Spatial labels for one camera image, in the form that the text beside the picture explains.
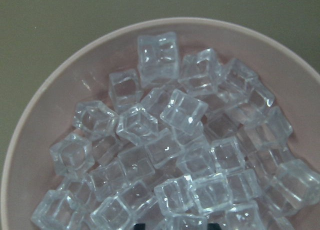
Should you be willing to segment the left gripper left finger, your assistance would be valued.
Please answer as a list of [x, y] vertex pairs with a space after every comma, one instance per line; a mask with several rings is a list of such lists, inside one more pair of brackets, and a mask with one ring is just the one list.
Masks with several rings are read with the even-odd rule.
[[145, 223], [136, 223], [133, 227], [133, 230], [145, 230], [146, 224]]

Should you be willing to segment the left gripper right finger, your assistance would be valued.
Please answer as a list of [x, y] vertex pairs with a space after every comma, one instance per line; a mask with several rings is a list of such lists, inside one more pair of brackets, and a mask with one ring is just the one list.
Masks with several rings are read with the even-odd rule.
[[219, 230], [219, 224], [218, 223], [208, 223], [207, 230]]

